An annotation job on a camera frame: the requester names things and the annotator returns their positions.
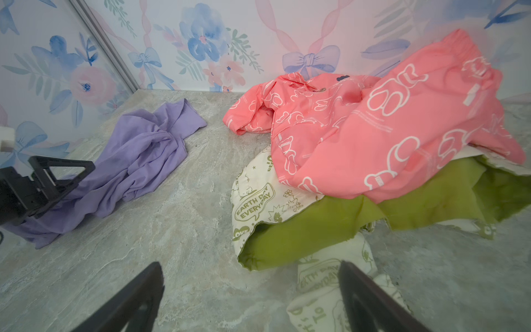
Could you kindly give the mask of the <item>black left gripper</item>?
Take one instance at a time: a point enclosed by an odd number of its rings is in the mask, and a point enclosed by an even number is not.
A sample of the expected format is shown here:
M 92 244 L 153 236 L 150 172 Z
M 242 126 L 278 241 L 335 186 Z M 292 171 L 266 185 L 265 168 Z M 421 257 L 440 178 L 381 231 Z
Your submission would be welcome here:
M 29 177 L 14 167 L 1 168 L 1 225 L 42 217 L 95 170 L 95 164 L 88 160 L 31 156 L 28 161 L 33 169 Z M 55 168 L 79 173 L 59 179 L 53 173 Z

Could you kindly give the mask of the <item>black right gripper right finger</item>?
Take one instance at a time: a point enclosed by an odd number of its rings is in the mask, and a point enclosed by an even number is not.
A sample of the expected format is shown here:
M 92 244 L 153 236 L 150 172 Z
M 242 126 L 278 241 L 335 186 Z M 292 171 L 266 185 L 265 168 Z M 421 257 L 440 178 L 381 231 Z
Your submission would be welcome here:
M 355 264 L 342 261 L 338 279 L 352 331 L 429 332 Z

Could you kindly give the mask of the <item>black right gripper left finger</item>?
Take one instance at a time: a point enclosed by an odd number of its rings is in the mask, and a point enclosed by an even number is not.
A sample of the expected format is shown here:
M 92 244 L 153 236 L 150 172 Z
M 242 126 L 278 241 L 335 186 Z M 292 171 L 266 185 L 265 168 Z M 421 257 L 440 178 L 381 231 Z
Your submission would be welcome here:
M 162 266 L 155 261 L 73 331 L 152 331 L 164 290 Z

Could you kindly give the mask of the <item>purple cloth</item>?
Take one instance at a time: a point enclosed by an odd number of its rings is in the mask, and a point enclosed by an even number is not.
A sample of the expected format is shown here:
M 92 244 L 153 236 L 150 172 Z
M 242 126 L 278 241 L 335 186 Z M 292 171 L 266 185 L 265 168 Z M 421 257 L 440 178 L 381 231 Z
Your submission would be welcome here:
M 109 216 L 118 203 L 153 192 L 187 157 L 185 139 L 206 121 L 185 98 L 155 112 L 138 109 L 121 116 L 95 170 L 43 217 L 2 228 L 37 249 L 76 229 L 93 215 Z

